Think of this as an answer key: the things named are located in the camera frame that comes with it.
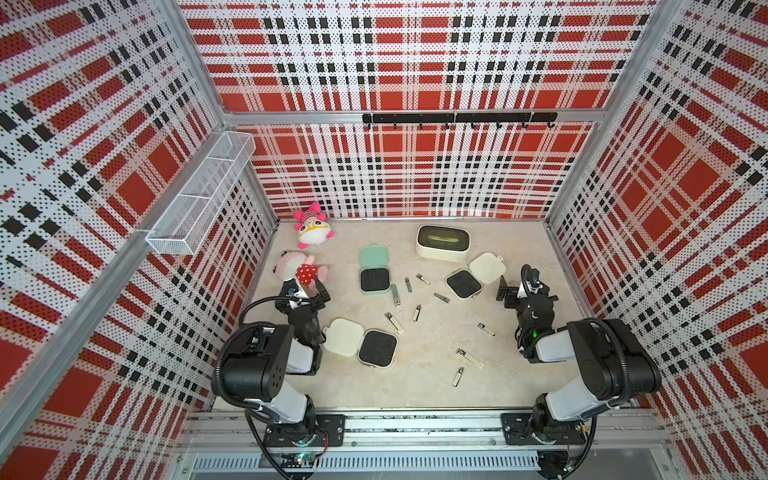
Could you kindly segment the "large cream nail clipper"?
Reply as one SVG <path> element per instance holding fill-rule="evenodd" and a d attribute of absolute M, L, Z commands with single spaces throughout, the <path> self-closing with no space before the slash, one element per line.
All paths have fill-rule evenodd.
<path fill-rule="evenodd" d="M 405 333 L 403 326 L 392 313 L 386 312 L 385 317 L 390 322 L 390 324 L 395 328 L 398 334 L 403 335 Z"/>

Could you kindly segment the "small clipper front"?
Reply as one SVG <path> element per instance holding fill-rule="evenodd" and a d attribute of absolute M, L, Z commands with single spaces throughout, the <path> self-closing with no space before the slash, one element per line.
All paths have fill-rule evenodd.
<path fill-rule="evenodd" d="M 454 378 L 453 378 L 453 380 L 452 380 L 452 387 L 453 387 L 453 388 L 457 388 L 457 387 L 459 386 L 459 384 L 460 384 L 460 381 L 461 381 L 461 379 L 462 379 L 462 376 L 463 376 L 463 373 L 464 373 L 464 368 L 463 368 L 463 367 L 460 367 L 460 368 L 457 370 L 457 372 L 456 372 L 456 374 L 454 375 Z"/>

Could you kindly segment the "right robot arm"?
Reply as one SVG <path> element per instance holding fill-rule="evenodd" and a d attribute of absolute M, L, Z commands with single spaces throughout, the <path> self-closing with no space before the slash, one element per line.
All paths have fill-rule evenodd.
<path fill-rule="evenodd" d="M 576 362 L 579 374 L 564 387 L 537 397 L 529 420 L 536 435 L 592 420 L 630 400 L 657 392 L 662 375 L 628 325 L 620 319 L 585 318 L 554 327 L 558 297 L 525 264 L 520 283 L 499 279 L 496 299 L 516 312 L 517 351 L 532 364 Z"/>

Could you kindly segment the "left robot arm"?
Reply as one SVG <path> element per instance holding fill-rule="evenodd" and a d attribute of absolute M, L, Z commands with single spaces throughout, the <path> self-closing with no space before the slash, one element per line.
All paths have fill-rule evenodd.
<path fill-rule="evenodd" d="M 282 427 L 296 442 L 316 431 L 312 399 L 286 380 L 288 375 L 311 376 L 319 371 L 326 336 L 318 312 L 330 301 L 320 279 L 314 293 L 296 279 L 283 283 L 280 293 L 244 307 L 241 328 L 221 348 L 211 380 L 212 391 L 228 404 L 242 408 L 246 418 Z M 247 323 L 257 306 L 272 304 L 287 317 L 284 324 Z"/>

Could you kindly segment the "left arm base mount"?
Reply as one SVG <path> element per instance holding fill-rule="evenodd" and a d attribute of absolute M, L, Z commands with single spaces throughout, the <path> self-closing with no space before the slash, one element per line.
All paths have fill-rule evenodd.
<path fill-rule="evenodd" d="M 269 424 L 263 443 L 266 447 L 340 447 L 346 419 L 343 414 L 319 414 L 297 424 Z"/>

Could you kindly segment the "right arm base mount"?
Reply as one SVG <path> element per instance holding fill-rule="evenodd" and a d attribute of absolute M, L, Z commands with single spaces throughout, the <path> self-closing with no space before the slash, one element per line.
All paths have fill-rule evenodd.
<path fill-rule="evenodd" d="M 501 415 L 502 433 L 507 445 L 527 446 L 581 446 L 586 443 L 580 421 L 558 422 L 533 420 L 531 412 L 512 412 Z"/>

